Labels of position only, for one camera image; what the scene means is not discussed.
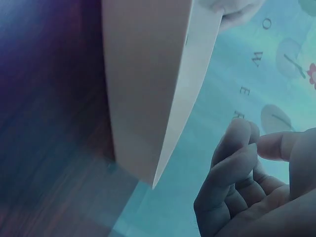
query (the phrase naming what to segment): red flower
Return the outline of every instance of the red flower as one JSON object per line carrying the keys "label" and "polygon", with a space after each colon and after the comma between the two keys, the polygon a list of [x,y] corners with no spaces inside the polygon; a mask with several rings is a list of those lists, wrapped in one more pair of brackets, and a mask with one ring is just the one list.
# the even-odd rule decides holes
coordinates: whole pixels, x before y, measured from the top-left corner
{"label": "red flower", "polygon": [[310,66],[310,70],[307,71],[307,74],[311,77],[310,78],[310,83],[315,87],[316,90],[316,65],[315,63],[312,63]]}

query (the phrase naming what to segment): white cardboard box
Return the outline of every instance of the white cardboard box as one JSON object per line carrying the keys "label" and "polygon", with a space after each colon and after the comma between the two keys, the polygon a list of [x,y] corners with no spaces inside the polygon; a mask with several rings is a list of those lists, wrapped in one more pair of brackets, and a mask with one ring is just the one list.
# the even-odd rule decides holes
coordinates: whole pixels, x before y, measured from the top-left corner
{"label": "white cardboard box", "polygon": [[222,18],[211,2],[103,0],[116,162],[152,187],[205,77]]}

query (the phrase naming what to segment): finger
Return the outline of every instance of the finger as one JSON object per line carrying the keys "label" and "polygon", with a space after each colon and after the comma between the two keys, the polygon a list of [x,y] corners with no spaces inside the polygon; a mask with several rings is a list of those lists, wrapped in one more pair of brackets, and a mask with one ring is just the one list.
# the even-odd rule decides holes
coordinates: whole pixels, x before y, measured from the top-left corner
{"label": "finger", "polygon": [[254,181],[252,176],[237,182],[236,190],[245,200],[248,207],[251,207],[253,204],[262,201],[266,197],[264,190],[257,182]]}
{"label": "finger", "polygon": [[255,123],[249,122],[249,124],[250,124],[250,129],[251,129],[249,144],[257,143],[260,138],[260,130]]}
{"label": "finger", "polygon": [[[260,137],[260,130],[258,126],[253,122],[249,122],[249,124],[251,128],[249,144],[256,143]],[[234,218],[237,214],[241,213],[242,211],[245,211],[253,203],[258,202],[265,197],[265,194],[262,193],[261,188],[258,188],[258,190],[255,192],[252,198],[250,198],[246,189],[243,190],[239,192],[240,190],[237,191],[235,185],[231,185],[230,191],[225,198],[225,203],[229,209],[231,218]]]}
{"label": "finger", "polygon": [[255,140],[254,137],[257,136],[258,131],[256,129],[252,130],[252,126],[255,125],[250,125],[250,123],[244,119],[233,119],[219,145],[215,149],[211,167],[218,164],[226,157],[231,156],[239,149],[246,147],[249,144],[251,137],[252,140]]}
{"label": "finger", "polygon": [[263,136],[258,145],[263,158],[290,161],[291,200],[316,188],[316,129]]}
{"label": "finger", "polygon": [[276,177],[268,175],[259,160],[253,169],[253,179],[261,186],[266,195],[270,195],[275,189],[286,185]]}
{"label": "finger", "polygon": [[247,23],[256,14],[259,8],[260,6],[251,4],[238,12],[223,16],[219,31],[223,32],[229,28]]}
{"label": "finger", "polygon": [[264,159],[289,161],[300,132],[279,132],[259,138],[258,155]]}
{"label": "finger", "polygon": [[[212,167],[240,148],[256,143],[259,136],[260,131],[257,125],[241,118],[234,119],[214,152]],[[236,191],[235,185],[230,186],[230,191],[225,198],[225,204],[231,218],[248,208],[245,200]]]}
{"label": "finger", "polygon": [[316,233],[316,190],[290,201],[258,218],[242,229],[243,237],[300,236]]}
{"label": "finger", "polygon": [[201,236],[213,236],[230,220],[224,199],[230,185],[248,176],[257,162],[257,146],[251,144],[215,165],[194,203]]}
{"label": "finger", "polygon": [[224,10],[224,15],[228,15],[241,11],[251,3],[253,0],[218,0],[213,4],[212,10],[215,12]]}
{"label": "finger", "polygon": [[235,184],[230,186],[229,192],[225,198],[225,204],[229,210],[231,219],[248,208],[247,203],[236,190]]}
{"label": "finger", "polygon": [[[249,143],[256,143],[260,137],[260,130],[256,124],[249,122],[251,127],[251,136]],[[237,193],[245,201],[247,207],[251,207],[253,204],[260,202],[266,197],[266,194],[262,187],[255,182],[253,174],[247,179],[242,180],[235,185]]]}

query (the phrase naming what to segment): wood grain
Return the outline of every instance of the wood grain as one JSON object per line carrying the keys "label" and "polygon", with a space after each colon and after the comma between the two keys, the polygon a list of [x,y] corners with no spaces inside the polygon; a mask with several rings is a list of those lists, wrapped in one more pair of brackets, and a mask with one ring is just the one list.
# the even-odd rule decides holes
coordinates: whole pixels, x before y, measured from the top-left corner
{"label": "wood grain", "polygon": [[0,1],[0,237],[107,236],[117,168],[100,0]]}

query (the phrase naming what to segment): hand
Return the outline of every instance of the hand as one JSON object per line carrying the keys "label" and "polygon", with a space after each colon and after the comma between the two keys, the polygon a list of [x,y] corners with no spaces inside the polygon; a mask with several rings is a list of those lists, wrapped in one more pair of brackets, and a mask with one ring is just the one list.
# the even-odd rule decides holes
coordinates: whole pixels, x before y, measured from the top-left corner
{"label": "hand", "polygon": [[250,21],[264,2],[265,0],[217,0],[212,6],[213,11],[224,11],[220,32]]}
{"label": "hand", "polygon": [[[315,236],[316,129],[258,131],[235,119],[216,148],[194,203],[202,237]],[[254,142],[261,157],[290,162],[289,186],[264,172]]]}

